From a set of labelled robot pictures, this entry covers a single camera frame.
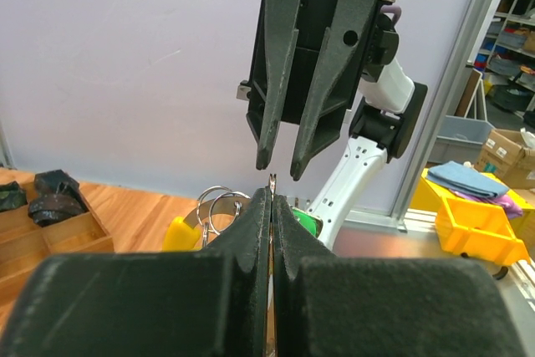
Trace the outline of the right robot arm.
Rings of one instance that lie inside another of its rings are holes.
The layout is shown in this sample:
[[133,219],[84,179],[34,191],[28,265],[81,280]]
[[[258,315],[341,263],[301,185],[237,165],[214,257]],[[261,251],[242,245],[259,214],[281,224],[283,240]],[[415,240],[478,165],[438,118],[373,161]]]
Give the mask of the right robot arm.
[[403,156],[427,88],[396,58],[396,0],[262,0],[252,64],[239,85],[257,143],[256,167],[268,167],[282,123],[298,127],[290,174],[349,132],[344,153],[308,213],[332,247],[371,179]]

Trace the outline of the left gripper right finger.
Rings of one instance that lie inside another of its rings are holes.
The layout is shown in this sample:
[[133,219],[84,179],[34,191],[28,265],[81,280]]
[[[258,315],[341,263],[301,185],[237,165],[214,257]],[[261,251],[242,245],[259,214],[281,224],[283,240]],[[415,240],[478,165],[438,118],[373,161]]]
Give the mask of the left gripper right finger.
[[280,356],[523,356],[490,275],[465,259],[342,258],[272,204]]

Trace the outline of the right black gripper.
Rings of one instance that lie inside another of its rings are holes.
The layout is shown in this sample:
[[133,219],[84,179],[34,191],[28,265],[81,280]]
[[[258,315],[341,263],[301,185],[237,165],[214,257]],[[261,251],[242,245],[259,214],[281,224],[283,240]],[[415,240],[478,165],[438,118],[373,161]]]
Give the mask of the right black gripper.
[[249,88],[247,122],[257,142],[256,168],[272,159],[278,128],[298,126],[290,175],[340,137],[361,74],[384,65],[379,36],[396,38],[380,11],[388,0],[262,0]]

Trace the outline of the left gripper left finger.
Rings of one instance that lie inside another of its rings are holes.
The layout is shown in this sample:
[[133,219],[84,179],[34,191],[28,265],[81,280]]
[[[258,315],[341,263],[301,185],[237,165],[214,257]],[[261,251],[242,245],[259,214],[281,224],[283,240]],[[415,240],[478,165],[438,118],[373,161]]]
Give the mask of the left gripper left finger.
[[64,253],[14,305],[4,356],[262,356],[272,194],[196,252]]

